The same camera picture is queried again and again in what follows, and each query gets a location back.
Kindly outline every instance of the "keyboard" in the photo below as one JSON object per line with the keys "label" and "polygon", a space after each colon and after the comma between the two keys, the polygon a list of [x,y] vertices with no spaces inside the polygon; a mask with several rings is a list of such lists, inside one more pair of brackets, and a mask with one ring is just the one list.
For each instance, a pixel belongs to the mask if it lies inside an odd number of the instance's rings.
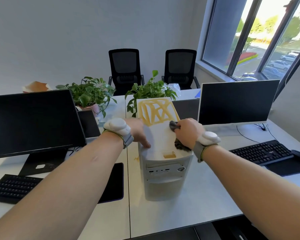
{"label": "keyboard", "polygon": [[277,140],[234,149],[230,152],[260,166],[294,157],[290,150]]}
{"label": "keyboard", "polygon": [[0,179],[0,202],[16,204],[25,197],[42,178],[5,174]]}

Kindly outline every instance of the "person's left arm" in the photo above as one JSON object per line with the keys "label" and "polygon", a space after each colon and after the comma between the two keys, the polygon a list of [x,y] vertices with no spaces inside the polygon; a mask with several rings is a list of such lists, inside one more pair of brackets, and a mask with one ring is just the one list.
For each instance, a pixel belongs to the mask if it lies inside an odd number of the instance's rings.
{"label": "person's left arm", "polygon": [[[149,148],[140,119],[127,119]],[[77,239],[107,185],[123,140],[106,131],[53,170],[0,219],[0,240]]]}

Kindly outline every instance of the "wrist-worn device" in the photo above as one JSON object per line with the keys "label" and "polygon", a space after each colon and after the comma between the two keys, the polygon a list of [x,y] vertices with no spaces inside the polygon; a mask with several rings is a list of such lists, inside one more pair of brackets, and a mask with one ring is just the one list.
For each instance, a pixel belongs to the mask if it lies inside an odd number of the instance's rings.
{"label": "wrist-worn device", "polygon": [[221,140],[216,133],[210,131],[205,131],[204,133],[202,133],[202,135],[198,137],[193,148],[193,152],[198,158],[198,163],[203,161],[203,151],[210,145],[218,144],[220,141]]}
{"label": "wrist-worn device", "polygon": [[119,135],[123,140],[123,148],[126,149],[130,145],[134,138],[131,135],[131,128],[127,125],[124,119],[114,118],[108,120],[103,125],[104,131],[110,131]]}

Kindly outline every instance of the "hand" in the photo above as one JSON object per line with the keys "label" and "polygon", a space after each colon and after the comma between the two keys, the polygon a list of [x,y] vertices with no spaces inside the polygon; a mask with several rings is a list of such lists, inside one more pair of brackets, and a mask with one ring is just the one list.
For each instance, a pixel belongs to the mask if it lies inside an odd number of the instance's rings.
{"label": "hand", "polygon": [[145,148],[150,148],[151,145],[147,141],[143,130],[143,121],[141,119],[129,118],[125,119],[125,122],[131,128],[131,135],[134,138],[134,142],[140,142]]}
{"label": "hand", "polygon": [[192,118],[180,120],[177,125],[181,126],[180,129],[174,130],[177,139],[193,150],[196,140],[205,132],[204,126]]}

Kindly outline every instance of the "potted plant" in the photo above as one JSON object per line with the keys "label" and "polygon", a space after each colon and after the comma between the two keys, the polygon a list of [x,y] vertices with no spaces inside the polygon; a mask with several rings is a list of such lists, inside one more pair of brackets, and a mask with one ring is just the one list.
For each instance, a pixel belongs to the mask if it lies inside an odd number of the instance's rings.
{"label": "potted plant", "polygon": [[85,76],[81,80],[81,84],[57,85],[56,88],[70,89],[76,106],[79,106],[82,110],[92,110],[95,117],[99,113],[102,113],[103,117],[106,116],[105,109],[108,107],[110,99],[117,103],[112,97],[115,89],[102,78]]}
{"label": "potted plant", "polygon": [[127,111],[133,113],[132,117],[136,117],[137,113],[137,99],[152,99],[152,98],[163,98],[170,97],[173,100],[176,100],[176,92],[169,87],[163,81],[154,82],[154,77],[158,75],[157,70],[152,71],[152,78],[145,85],[139,85],[137,83],[133,84],[132,89],[129,90],[124,99],[127,99],[127,96],[133,94],[133,99],[128,102]]}

